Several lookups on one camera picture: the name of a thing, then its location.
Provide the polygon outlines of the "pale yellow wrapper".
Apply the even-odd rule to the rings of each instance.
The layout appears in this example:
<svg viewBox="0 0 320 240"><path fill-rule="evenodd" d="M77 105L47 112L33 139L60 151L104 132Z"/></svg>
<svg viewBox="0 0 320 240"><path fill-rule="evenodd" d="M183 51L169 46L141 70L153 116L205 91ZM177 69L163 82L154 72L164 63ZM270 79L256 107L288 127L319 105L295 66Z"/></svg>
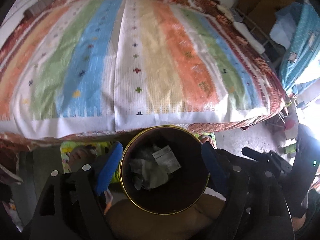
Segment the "pale yellow wrapper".
<svg viewBox="0 0 320 240"><path fill-rule="evenodd" d="M161 168L152 155L130 160L131 171L135 174L135 189L155 189L169 180L167 172Z"/></svg>

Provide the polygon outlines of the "white green medicine box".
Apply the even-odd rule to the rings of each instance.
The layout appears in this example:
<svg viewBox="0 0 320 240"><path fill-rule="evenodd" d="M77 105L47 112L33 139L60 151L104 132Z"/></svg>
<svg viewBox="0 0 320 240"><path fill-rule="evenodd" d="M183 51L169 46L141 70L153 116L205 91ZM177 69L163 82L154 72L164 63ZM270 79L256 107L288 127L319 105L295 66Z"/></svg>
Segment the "white green medicine box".
<svg viewBox="0 0 320 240"><path fill-rule="evenodd" d="M181 168L180 163L178 162L169 145L156 151L152 154L152 156L156 163L163 168L168 175Z"/></svg>

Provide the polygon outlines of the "dark round trash can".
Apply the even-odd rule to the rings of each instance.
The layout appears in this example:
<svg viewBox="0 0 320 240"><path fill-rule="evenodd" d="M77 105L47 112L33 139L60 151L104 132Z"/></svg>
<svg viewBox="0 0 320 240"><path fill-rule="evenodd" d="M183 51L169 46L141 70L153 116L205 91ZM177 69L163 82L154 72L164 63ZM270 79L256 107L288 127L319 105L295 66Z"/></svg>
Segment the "dark round trash can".
<svg viewBox="0 0 320 240"><path fill-rule="evenodd" d="M125 147L119 174L129 200L156 215L188 209L209 181L200 140L176 126L152 127L137 134Z"/></svg>

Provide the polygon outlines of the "person's foot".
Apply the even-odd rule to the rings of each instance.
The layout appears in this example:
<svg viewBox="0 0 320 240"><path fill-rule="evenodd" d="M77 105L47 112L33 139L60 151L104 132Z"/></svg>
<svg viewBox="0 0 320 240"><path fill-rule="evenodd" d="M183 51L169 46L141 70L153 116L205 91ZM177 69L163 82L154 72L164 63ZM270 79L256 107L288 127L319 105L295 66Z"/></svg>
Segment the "person's foot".
<svg viewBox="0 0 320 240"><path fill-rule="evenodd" d="M210 135L203 134L199 136L199 140L202 144L208 142L211 146L214 146L214 141Z"/></svg>
<svg viewBox="0 0 320 240"><path fill-rule="evenodd" d="M69 154L68 165L71 172L76 172L86 164L93 164L96 159L95 147L92 145L80 145Z"/></svg>

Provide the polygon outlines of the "white rolled towel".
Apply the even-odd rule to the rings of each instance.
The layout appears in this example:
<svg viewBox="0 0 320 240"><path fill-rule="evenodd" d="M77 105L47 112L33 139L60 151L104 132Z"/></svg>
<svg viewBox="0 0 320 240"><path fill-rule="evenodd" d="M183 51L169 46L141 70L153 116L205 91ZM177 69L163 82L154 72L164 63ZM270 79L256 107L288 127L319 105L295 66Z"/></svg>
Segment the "white rolled towel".
<svg viewBox="0 0 320 240"><path fill-rule="evenodd" d="M233 22L233 26L249 42L258 54L262 55L265 52L264 46L254 38L245 24L241 22Z"/></svg>

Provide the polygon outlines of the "blue dotted curtain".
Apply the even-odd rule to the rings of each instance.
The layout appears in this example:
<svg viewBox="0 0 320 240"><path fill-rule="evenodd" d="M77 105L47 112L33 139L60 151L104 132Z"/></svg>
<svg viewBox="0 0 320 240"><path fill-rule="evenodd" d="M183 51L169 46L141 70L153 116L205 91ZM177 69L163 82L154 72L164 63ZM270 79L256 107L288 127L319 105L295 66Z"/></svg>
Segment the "blue dotted curtain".
<svg viewBox="0 0 320 240"><path fill-rule="evenodd" d="M270 38L286 49L278 75L287 93L298 95L319 79L319 15L308 1L276 12Z"/></svg>

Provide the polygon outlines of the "grey folded cloth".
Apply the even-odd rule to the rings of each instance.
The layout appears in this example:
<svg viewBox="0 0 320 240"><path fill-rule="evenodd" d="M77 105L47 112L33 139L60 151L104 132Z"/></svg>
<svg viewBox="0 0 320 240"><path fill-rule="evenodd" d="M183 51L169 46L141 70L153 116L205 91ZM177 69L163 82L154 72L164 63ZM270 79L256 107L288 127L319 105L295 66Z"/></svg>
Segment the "grey folded cloth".
<svg viewBox="0 0 320 240"><path fill-rule="evenodd" d="M40 13L42 13L46 8L48 8L54 1L56 0L39 0L31 7L26 9L23 15L27 19L37 16Z"/></svg>

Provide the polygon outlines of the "metal bed frame rail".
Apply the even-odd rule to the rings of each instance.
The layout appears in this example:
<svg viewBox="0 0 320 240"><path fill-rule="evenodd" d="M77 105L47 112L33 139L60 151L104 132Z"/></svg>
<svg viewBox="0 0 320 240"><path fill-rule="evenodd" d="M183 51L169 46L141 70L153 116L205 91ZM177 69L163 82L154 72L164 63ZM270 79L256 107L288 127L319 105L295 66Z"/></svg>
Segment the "metal bed frame rail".
<svg viewBox="0 0 320 240"><path fill-rule="evenodd" d="M253 37L265 48L263 57L266 59L266 61L269 62L274 68L278 68L286 52L285 47L274 42L274 40L272 40L267 33L265 33L240 9L237 7L233 7L233 9L241 17L242 23L246 25Z"/></svg>

